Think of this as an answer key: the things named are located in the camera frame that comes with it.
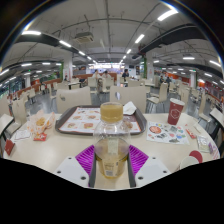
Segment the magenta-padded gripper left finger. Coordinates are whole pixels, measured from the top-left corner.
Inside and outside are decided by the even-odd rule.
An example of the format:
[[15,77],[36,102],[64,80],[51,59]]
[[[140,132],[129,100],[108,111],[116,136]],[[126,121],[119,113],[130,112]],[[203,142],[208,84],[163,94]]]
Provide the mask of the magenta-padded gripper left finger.
[[84,188],[93,188],[96,180],[96,159],[91,145],[75,157],[68,156],[54,174]]

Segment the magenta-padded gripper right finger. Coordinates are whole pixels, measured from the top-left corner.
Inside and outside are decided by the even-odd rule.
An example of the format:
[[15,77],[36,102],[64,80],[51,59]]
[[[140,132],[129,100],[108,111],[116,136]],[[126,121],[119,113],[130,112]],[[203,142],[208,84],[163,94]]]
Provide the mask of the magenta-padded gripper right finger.
[[170,174],[157,157],[148,156],[133,145],[129,146],[128,176],[131,188],[143,187]]

